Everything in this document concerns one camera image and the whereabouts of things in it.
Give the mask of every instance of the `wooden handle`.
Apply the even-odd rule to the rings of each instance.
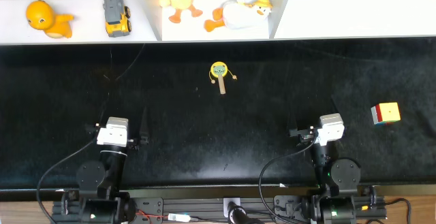
[[[218,84],[219,84],[219,92],[221,92],[221,94],[224,95],[225,94],[224,78],[221,74],[218,75]]]

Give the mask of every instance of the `yellow hat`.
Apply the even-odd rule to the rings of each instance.
[[[256,2],[254,2],[254,5],[257,5],[260,7],[270,7],[270,8],[273,7],[270,3],[270,0],[257,0]]]

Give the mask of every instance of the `white label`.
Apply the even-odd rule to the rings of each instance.
[[[168,214],[169,221],[189,222],[191,217],[187,214]]]

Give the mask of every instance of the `white duck plush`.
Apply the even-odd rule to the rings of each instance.
[[[245,0],[229,1],[213,11],[213,20],[207,20],[204,28],[211,32],[224,26],[230,29],[254,27],[268,18],[272,8],[270,0],[257,0],[253,4]]]

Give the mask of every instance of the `yellow cube face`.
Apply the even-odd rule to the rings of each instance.
[[[401,120],[400,110],[397,102],[381,103],[380,113],[383,122],[394,122]]]

